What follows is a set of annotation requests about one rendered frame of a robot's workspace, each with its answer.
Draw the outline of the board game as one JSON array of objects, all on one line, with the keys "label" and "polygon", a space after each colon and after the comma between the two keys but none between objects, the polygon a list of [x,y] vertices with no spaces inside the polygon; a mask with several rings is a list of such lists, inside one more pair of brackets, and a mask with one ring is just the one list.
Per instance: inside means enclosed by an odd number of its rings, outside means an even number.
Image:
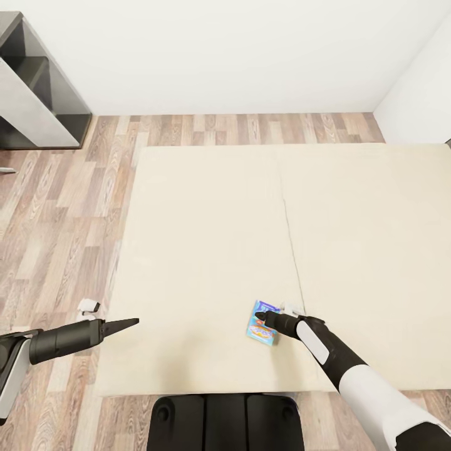
[{"label": "board game", "polygon": [[257,340],[261,340],[264,343],[271,345],[274,340],[274,336],[276,333],[276,329],[269,328],[264,325],[264,321],[260,320],[257,316],[255,316],[256,312],[260,311],[273,311],[275,313],[279,313],[281,309],[272,306],[270,304],[264,303],[261,300],[256,300],[252,316],[250,318],[249,325],[247,327],[246,334],[252,336]]}]

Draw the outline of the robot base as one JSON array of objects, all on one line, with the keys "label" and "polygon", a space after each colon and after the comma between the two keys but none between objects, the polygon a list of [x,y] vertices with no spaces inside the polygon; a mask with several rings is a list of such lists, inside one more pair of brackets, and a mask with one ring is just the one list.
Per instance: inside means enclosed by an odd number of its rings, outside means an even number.
[{"label": "robot base", "polygon": [[305,451],[295,393],[156,395],[146,451]]}]

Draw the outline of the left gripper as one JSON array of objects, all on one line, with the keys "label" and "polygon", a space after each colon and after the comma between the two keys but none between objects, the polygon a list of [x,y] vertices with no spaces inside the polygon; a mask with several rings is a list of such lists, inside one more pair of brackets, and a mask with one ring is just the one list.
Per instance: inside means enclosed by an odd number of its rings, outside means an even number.
[{"label": "left gripper", "polygon": [[77,321],[57,330],[55,347],[57,357],[64,357],[99,345],[104,338],[138,324],[138,318],[104,322],[103,319]]}]

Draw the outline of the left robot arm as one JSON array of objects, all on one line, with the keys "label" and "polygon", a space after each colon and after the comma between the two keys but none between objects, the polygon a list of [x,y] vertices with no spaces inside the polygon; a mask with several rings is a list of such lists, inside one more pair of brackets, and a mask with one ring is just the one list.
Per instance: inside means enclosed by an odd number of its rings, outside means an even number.
[{"label": "left robot arm", "polygon": [[6,423],[30,366],[99,345],[104,338],[138,324],[138,318],[104,322],[94,314],[100,303],[82,299],[77,322],[43,331],[33,329],[0,335],[0,426]]}]

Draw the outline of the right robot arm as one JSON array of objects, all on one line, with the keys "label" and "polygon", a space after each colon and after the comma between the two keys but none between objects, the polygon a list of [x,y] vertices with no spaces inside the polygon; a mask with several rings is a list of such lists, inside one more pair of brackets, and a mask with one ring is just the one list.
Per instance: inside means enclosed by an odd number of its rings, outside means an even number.
[{"label": "right robot arm", "polygon": [[400,393],[325,321],[302,316],[284,301],[281,311],[256,312],[264,325],[303,342],[353,412],[376,451],[451,451],[451,430]]}]

